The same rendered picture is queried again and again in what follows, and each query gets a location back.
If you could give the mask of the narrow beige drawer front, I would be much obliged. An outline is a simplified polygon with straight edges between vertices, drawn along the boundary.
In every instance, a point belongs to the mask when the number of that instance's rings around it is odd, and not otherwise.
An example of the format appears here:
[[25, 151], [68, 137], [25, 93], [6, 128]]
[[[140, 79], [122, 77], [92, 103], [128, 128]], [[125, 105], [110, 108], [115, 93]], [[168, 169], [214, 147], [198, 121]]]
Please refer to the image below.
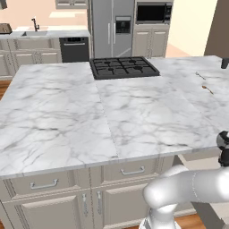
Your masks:
[[[125, 172], [138, 171], [141, 166], [145, 166], [145, 173], [134, 175], [122, 175], [120, 169], [124, 169]], [[157, 170], [157, 159], [146, 159], [139, 161], [131, 161], [125, 163], [118, 163], [113, 165], [105, 165], [103, 168], [104, 180], [118, 181], [123, 179], [130, 179], [141, 177], [149, 174], [153, 174]]]

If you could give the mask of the wide beige drawer front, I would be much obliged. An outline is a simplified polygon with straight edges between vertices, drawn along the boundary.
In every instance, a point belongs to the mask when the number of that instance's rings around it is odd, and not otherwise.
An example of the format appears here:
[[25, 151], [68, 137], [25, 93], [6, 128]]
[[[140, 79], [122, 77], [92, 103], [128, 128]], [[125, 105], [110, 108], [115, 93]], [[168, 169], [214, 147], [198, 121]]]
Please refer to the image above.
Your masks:
[[[30, 183], [34, 182], [37, 186], [46, 185], [58, 179], [58, 184], [53, 188], [46, 188], [40, 190], [32, 190]], [[11, 184], [16, 195], [39, 195], [39, 193], [65, 190], [68, 188], [80, 188], [74, 171], [56, 172], [50, 174], [39, 174], [26, 176], [22, 178], [13, 178]]]

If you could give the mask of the black gas hob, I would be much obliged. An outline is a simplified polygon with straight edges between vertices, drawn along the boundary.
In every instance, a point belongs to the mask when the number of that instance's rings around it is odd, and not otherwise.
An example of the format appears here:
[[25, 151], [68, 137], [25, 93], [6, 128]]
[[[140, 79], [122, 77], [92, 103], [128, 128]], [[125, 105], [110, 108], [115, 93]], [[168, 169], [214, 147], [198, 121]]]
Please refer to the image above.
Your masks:
[[160, 71], [143, 56], [91, 58], [89, 64], [97, 81], [160, 75]]

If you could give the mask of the black dishwasher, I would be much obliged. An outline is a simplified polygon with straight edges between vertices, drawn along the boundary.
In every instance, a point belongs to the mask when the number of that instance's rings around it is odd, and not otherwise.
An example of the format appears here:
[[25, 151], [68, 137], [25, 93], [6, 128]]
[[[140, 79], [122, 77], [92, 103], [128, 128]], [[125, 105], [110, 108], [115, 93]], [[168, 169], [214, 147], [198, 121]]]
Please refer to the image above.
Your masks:
[[59, 38], [64, 63], [89, 61], [89, 39], [87, 37]]

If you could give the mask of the beige tall cupboard unit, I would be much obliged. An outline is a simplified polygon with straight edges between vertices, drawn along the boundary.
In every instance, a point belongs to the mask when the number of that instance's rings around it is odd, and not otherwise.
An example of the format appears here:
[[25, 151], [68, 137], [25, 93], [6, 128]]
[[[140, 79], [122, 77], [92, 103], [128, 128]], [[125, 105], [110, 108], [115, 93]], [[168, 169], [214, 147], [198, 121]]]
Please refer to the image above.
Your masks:
[[165, 57], [169, 25], [135, 25], [133, 29], [132, 55], [147, 58]]

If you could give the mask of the silver fridge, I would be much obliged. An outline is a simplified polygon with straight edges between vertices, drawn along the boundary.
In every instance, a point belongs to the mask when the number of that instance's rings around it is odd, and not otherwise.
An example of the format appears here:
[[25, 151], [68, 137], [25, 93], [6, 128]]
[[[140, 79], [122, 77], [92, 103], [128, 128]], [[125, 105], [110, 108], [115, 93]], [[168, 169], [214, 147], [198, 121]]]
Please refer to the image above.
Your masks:
[[134, 0], [92, 0], [94, 56], [130, 57]]

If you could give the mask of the beige cupboard door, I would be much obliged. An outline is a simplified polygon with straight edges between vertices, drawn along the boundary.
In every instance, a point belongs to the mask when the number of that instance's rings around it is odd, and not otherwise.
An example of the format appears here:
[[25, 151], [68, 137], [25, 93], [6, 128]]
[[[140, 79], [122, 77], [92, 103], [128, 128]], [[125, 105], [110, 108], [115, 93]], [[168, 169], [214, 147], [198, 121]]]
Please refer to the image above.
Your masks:
[[[147, 182], [129, 182], [92, 189], [95, 229], [124, 229], [139, 225], [149, 206], [142, 190]], [[102, 214], [98, 213], [97, 191], [102, 192]]]
[[82, 194], [33, 200], [17, 206], [28, 229], [93, 229], [90, 213], [83, 213]]

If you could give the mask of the brown wooden spoon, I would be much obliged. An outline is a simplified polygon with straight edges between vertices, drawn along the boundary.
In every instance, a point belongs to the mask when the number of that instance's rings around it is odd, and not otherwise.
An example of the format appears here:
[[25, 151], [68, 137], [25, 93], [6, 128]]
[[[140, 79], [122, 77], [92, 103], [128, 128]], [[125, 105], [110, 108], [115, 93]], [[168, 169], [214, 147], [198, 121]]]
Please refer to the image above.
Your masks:
[[207, 86], [202, 85], [201, 87], [202, 87], [203, 89], [208, 90], [212, 95], [214, 95], [213, 91], [210, 90]]

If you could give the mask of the beige base cupboard run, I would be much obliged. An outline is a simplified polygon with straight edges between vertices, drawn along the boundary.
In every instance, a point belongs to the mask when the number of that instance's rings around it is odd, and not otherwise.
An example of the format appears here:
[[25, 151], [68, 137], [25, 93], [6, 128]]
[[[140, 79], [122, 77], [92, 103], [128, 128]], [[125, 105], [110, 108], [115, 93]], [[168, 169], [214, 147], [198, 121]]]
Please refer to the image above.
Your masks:
[[11, 79], [25, 64], [62, 62], [58, 38], [0, 38], [0, 79]]

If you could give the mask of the black microwave oven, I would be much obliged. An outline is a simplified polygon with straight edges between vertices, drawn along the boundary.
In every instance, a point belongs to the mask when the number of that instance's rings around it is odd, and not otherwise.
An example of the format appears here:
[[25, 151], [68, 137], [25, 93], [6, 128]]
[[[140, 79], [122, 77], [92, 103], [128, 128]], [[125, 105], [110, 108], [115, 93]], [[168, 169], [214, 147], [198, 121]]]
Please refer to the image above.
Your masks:
[[172, 15], [172, 2], [138, 2], [137, 24], [169, 24]]

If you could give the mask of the steel sink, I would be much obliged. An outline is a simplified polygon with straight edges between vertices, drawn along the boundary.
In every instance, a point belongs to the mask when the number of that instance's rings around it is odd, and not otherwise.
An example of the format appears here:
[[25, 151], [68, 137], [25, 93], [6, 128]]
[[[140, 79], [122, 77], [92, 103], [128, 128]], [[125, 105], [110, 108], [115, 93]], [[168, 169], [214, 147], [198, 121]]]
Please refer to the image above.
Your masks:
[[47, 34], [47, 31], [24, 31], [22, 33], [22, 37], [39, 37], [39, 36], [45, 36]]

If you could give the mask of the black tap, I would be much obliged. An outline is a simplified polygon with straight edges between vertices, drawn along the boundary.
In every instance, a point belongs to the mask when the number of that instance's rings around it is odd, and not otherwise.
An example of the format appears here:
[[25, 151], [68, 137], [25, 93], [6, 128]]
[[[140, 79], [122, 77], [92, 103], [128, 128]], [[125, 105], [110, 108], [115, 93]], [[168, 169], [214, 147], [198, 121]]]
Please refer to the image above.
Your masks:
[[34, 24], [34, 30], [35, 30], [35, 31], [38, 31], [38, 30], [39, 30], [39, 25], [38, 25], [37, 22], [36, 22], [36, 18], [34, 17], [34, 18], [32, 18], [31, 20], [33, 21], [33, 24]]

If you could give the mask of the silver toaster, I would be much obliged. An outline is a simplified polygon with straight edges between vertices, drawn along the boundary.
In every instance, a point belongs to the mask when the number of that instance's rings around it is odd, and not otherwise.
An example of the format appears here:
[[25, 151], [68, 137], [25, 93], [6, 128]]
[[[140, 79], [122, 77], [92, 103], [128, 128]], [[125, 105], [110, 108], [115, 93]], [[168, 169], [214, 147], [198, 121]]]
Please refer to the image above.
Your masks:
[[0, 23], [0, 35], [11, 34], [13, 32], [9, 23]]

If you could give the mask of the beige wall cupboard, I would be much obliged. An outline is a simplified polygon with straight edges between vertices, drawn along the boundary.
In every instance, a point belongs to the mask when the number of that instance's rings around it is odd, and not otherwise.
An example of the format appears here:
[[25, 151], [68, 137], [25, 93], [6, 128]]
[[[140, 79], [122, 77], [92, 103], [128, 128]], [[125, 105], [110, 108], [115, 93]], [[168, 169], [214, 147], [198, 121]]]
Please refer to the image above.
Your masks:
[[88, 0], [55, 0], [56, 9], [87, 9]]

